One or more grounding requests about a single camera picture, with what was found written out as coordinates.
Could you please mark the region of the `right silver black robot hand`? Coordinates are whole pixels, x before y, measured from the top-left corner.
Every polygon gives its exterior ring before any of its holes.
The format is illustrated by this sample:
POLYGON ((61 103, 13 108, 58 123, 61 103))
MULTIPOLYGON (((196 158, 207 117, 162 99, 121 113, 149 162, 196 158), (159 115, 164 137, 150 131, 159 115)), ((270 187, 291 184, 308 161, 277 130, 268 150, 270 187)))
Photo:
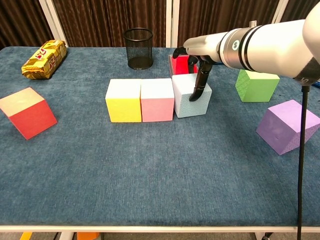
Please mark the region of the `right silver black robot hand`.
POLYGON ((174 50, 172 54, 173 59, 176 59, 179 56, 188 56, 189 68, 192 68, 196 63, 199 63, 194 90, 189 97, 189 101, 195 102, 201 97, 212 66, 222 61, 217 48, 226 34, 226 32, 221 32, 192 37, 187 39, 183 46, 174 50))

